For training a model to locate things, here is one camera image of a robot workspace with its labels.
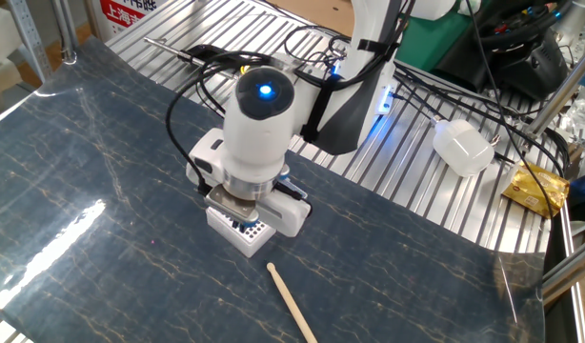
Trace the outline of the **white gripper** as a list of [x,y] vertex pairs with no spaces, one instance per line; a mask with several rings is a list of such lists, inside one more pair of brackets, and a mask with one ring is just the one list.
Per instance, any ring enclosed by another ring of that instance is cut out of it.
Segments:
[[191,163],[186,175],[193,184],[204,181],[209,190],[207,204],[233,219],[232,227],[245,233],[247,226],[262,222],[288,237],[300,232],[312,207],[306,202],[306,194],[288,179],[289,168],[265,185],[246,185],[242,195],[236,196],[226,187],[241,182],[232,178],[223,165],[226,156],[224,134],[221,129],[208,131],[189,153]]

